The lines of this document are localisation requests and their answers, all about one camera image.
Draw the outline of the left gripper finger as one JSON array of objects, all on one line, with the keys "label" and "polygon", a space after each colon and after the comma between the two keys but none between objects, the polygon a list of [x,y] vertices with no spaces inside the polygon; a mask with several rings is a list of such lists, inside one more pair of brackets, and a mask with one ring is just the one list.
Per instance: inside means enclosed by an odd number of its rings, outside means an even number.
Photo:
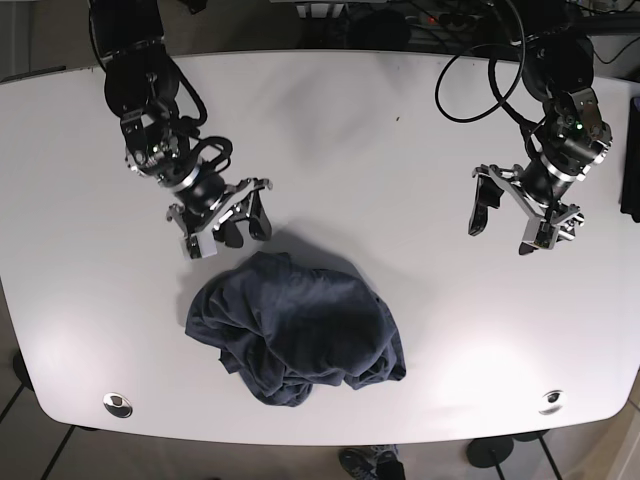
[{"label": "left gripper finger", "polygon": [[529,255],[536,250],[550,250],[555,246],[557,228],[544,217],[530,218],[518,249],[520,256]]},{"label": "left gripper finger", "polygon": [[485,230],[489,221],[489,210],[500,208],[503,194],[504,190],[489,176],[478,176],[475,199],[468,226],[468,234],[470,236],[477,236]]}]

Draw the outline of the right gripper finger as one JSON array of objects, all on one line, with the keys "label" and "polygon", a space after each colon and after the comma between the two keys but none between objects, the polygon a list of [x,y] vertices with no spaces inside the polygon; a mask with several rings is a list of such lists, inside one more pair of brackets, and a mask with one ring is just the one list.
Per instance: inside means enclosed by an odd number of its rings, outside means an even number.
[{"label": "right gripper finger", "polygon": [[244,246],[244,237],[238,223],[248,223],[249,235],[253,240],[266,242],[272,237],[272,225],[266,214],[259,192],[249,193],[234,204],[222,217],[222,243],[230,248]]},{"label": "right gripper finger", "polygon": [[217,254],[217,244],[210,232],[198,232],[185,237],[181,246],[189,260],[204,259]]}]

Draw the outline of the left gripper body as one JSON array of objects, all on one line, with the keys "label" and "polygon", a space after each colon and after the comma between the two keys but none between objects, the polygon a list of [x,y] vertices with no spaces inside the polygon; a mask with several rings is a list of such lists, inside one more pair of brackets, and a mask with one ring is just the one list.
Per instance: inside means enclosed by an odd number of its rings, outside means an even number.
[{"label": "left gripper body", "polygon": [[573,233],[584,222],[580,208],[562,197],[592,167],[603,162],[612,146],[610,126],[604,122],[591,87],[564,92],[543,103],[544,119],[521,126],[527,167],[510,169],[480,165],[473,176],[489,176],[530,218],[544,217],[558,233]]}]

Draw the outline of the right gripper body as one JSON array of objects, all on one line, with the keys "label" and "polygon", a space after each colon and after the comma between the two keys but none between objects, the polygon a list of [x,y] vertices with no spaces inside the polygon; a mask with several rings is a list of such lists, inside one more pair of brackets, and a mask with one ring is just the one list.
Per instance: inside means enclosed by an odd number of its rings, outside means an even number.
[{"label": "right gripper body", "polygon": [[120,119],[128,168],[151,177],[177,199],[167,212],[185,237],[210,232],[222,240],[222,217],[251,192],[272,187],[266,178],[249,177],[236,184],[222,173],[231,165],[232,142],[221,136],[200,136],[208,119],[204,110],[196,118],[168,111],[138,109]]}]

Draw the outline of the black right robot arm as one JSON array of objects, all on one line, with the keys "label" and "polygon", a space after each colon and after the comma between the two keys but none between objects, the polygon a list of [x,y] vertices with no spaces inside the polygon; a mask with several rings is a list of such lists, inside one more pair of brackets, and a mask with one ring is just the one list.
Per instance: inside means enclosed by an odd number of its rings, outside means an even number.
[{"label": "black right robot arm", "polygon": [[239,249],[244,238],[266,242],[272,225],[261,201],[268,179],[228,184],[232,142],[202,136],[208,120],[201,97],[167,53],[159,8],[154,1],[91,1],[89,35],[105,72],[104,95],[118,117],[127,167],[150,177],[176,198],[166,219],[183,234],[191,260],[213,256],[219,247]]}]

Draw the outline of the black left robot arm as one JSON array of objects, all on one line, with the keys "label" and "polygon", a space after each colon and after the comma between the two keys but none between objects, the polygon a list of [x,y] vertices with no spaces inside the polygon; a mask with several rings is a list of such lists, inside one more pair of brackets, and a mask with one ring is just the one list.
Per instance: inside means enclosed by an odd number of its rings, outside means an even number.
[{"label": "black left robot arm", "polygon": [[497,57],[492,55],[491,91],[519,126],[530,162],[526,167],[474,169],[477,186],[468,232],[482,233],[489,211],[499,208],[502,195],[509,194],[528,217],[519,246],[525,256],[574,239],[584,216],[579,206],[563,203],[562,197],[603,162],[612,133],[592,88],[593,50],[585,35],[568,27],[567,6],[561,1],[496,1],[493,8],[506,40],[520,50],[521,78],[541,103],[544,116],[531,121],[507,102],[498,88]]}]

